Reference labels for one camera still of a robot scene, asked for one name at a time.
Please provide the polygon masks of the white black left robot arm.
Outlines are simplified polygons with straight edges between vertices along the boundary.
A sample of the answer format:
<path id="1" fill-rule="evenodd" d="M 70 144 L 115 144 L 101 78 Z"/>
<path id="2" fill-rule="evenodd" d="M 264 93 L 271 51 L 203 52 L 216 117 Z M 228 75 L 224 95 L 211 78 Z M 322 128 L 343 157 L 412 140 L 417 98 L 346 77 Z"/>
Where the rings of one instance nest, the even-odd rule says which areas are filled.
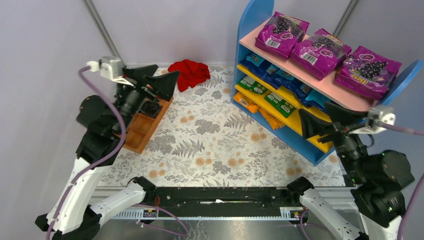
<path id="1" fill-rule="evenodd" d="M 89 61 L 78 70 L 94 94 L 82 101 L 77 122 L 85 127 L 70 177 L 53 209 L 35 224 L 48 240 L 91 240 L 121 211 L 153 198 L 144 177 L 132 179 L 123 190 L 96 204 L 90 199 L 123 148 L 128 125 L 147 99 L 169 101 L 179 71 L 155 75 L 158 66 L 125 68 Z"/>

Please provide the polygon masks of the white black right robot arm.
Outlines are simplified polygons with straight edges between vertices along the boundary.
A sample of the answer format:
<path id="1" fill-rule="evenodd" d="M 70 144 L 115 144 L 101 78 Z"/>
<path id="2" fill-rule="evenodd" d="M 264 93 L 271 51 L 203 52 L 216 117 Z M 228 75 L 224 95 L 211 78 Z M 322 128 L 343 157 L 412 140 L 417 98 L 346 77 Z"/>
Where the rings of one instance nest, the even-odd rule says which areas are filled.
<path id="1" fill-rule="evenodd" d="M 350 192 L 366 231 L 345 220 L 304 177 L 287 185 L 290 199 L 314 214 L 338 240 L 401 239 L 407 217 L 402 190 L 415 179 L 411 165 L 404 153 L 395 150 L 370 155 L 360 135 L 373 137 L 385 130 L 408 133 L 409 129 L 395 125 L 396 116 L 389 106 L 354 111 L 327 102 L 324 107 L 330 121 L 299 110 L 302 136 L 318 136 L 320 143 L 333 144 L 347 176 L 357 186 Z"/>

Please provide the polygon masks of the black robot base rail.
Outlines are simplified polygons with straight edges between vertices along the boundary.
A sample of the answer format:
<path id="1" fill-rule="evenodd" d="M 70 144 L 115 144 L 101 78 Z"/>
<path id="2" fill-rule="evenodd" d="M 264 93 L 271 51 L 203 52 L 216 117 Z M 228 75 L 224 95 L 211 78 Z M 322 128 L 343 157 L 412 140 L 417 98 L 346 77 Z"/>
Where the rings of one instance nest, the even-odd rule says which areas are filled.
<path id="1" fill-rule="evenodd" d="M 300 196 L 313 188 L 305 177 L 286 187 L 159 187 L 145 177 L 133 183 L 146 192 L 142 205 L 166 210 L 161 217 L 187 218 L 280 217 L 281 208 L 300 207 Z"/>

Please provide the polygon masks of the green white Fox's candy bag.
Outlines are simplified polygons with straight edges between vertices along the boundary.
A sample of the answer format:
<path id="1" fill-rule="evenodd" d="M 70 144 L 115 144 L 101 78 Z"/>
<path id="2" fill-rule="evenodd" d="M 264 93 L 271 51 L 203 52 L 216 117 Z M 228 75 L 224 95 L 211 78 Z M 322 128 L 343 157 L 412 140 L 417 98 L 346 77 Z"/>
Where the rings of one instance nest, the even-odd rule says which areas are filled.
<path id="1" fill-rule="evenodd" d="M 263 100 L 267 103 L 265 108 L 272 115 L 279 115 L 284 118 L 289 118 L 297 109 L 284 98 L 276 93 L 268 93 Z"/>

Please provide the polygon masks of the orange mango candy bag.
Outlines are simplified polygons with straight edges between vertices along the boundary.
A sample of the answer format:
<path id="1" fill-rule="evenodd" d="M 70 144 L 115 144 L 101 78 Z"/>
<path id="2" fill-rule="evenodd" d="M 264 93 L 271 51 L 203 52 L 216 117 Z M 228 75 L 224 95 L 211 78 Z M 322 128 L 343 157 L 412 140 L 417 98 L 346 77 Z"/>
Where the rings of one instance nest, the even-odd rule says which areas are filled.
<path id="1" fill-rule="evenodd" d="M 245 107 L 248 111 L 250 111 L 252 114 L 257 113 L 260 110 L 260 106 L 254 103 L 252 100 L 250 100 L 247 96 L 242 94 L 241 92 L 237 92 L 233 99 Z"/>
<path id="2" fill-rule="evenodd" d="M 260 108 L 259 112 L 262 115 L 262 117 L 266 120 L 266 122 L 270 125 L 270 127 L 273 131 L 280 129 L 280 128 L 283 128 L 285 126 L 285 124 L 282 121 L 280 121 L 279 119 L 274 117 L 272 114 L 270 114 L 264 108 Z"/>

